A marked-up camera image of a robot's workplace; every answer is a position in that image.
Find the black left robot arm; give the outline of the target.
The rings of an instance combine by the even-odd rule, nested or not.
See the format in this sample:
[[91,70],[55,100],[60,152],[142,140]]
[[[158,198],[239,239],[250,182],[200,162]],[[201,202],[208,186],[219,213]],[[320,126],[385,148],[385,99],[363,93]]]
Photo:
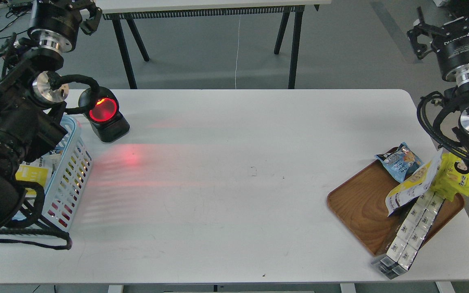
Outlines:
[[[32,7],[28,38],[9,37],[0,51],[4,65],[0,75],[0,235],[47,235],[66,241],[64,245],[31,242],[43,248],[69,250],[67,232],[52,224],[32,229],[42,215],[46,199],[37,182],[15,177],[22,162],[45,155],[67,135],[60,125],[63,114],[92,110],[100,87],[93,78],[72,74],[60,76],[64,52],[76,48],[78,31],[94,33],[102,17],[93,0],[36,0]],[[33,82],[47,74],[51,90],[78,82],[90,87],[90,98],[82,106],[67,108],[64,99],[52,101],[33,88]],[[0,238],[0,243],[18,243]]]

